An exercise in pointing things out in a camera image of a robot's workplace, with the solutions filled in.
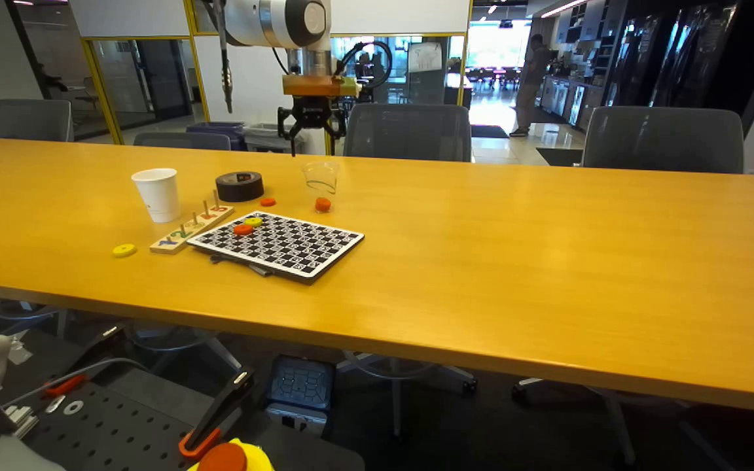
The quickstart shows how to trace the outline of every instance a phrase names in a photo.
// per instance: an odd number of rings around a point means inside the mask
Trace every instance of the checkerboard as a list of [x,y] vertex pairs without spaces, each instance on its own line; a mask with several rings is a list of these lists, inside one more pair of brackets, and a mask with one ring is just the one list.
[[[249,235],[236,235],[234,227],[247,218],[264,222]],[[350,230],[255,211],[196,235],[188,244],[309,284],[363,238]]]

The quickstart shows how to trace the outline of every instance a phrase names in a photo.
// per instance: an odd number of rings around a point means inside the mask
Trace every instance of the yellow disk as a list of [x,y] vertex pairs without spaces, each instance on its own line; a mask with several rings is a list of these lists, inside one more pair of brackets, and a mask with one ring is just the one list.
[[246,218],[245,221],[243,221],[243,224],[246,224],[246,226],[252,226],[257,227],[264,223],[264,220],[262,218]]
[[116,258],[124,258],[125,256],[131,256],[138,249],[132,244],[121,244],[113,249],[113,256]]

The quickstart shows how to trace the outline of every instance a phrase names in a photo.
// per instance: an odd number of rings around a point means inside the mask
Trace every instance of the gray office chair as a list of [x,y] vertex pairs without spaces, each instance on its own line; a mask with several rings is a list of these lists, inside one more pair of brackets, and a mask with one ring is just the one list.
[[[581,167],[743,173],[743,127],[734,111],[696,108],[600,107],[586,131]],[[526,390],[544,379],[514,385],[512,399],[527,404]],[[617,467],[635,466],[636,454],[620,403],[653,405],[661,398],[589,388],[604,399],[622,456]]]
[[[457,105],[356,105],[348,122],[345,155],[470,162],[470,120],[467,108]],[[476,391],[476,378],[455,366],[418,363],[411,369],[398,358],[344,351],[347,360],[337,372],[361,370],[392,382],[394,435],[401,435],[401,381],[437,372],[458,379],[465,394]],[[389,364],[389,370],[375,366]]]
[[[135,137],[135,146],[179,147],[186,149],[231,150],[231,141],[223,134],[203,132],[141,132]],[[152,321],[134,320],[128,329],[132,343],[147,351],[159,352],[162,356],[151,368],[151,372],[161,372],[180,351],[198,345],[206,345],[219,358],[235,370],[240,370],[240,362],[228,352],[217,339],[217,333],[201,328],[162,324]]]
[[135,137],[134,145],[213,151],[231,150],[231,141],[228,140],[228,136],[206,132],[141,132]]
[[470,162],[470,119],[457,105],[356,105],[344,153],[353,157]]
[[0,137],[70,143],[75,140],[71,103],[65,99],[0,99]]
[[[71,103],[65,99],[0,99],[0,137],[34,141],[74,140]],[[31,328],[58,316],[57,334],[65,332],[67,311],[58,307],[0,299],[0,319],[13,322],[3,334]]]

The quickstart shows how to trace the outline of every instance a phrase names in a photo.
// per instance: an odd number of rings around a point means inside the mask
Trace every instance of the duct tape roll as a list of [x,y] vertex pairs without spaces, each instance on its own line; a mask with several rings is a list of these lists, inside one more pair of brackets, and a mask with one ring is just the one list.
[[257,172],[234,172],[217,177],[219,199],[228,203],[254,200],[264,194],[264,181]]

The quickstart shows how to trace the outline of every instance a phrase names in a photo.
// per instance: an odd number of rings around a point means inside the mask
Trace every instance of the refrigerator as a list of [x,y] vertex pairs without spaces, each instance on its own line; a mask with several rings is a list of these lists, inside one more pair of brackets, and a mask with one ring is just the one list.
[[631,16],[607,105],[744,113],[754,91],[754,0],[649,2]]

